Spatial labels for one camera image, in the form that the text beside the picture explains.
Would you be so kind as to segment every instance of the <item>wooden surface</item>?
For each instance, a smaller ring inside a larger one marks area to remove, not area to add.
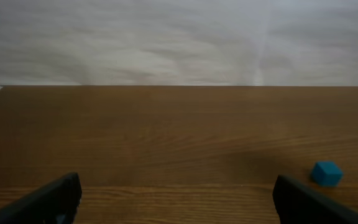
[[[4,87],[0,208],[69,171],[76,223],[279,223],[278,174],[358,211],[358,88]]]

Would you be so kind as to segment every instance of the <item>white fabric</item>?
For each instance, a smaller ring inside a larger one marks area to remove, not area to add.
[[[358,0],[0,0],[0,85],[358,85]]]

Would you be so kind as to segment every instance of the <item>small blue block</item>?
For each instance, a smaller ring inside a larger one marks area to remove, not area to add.
[[[311,176],[320,186],[335,187],[342,179],[343,172],[332,161],[320,161],[314,165]]]

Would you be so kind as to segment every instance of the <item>white sheet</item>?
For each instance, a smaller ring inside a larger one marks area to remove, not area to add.
[[[358,0],[0,0],[0,85],[358,85]]]

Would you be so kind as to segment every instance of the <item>white wall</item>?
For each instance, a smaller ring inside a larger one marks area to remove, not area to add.
[[[358,0],[0,0],[2,85],[358,85]]]

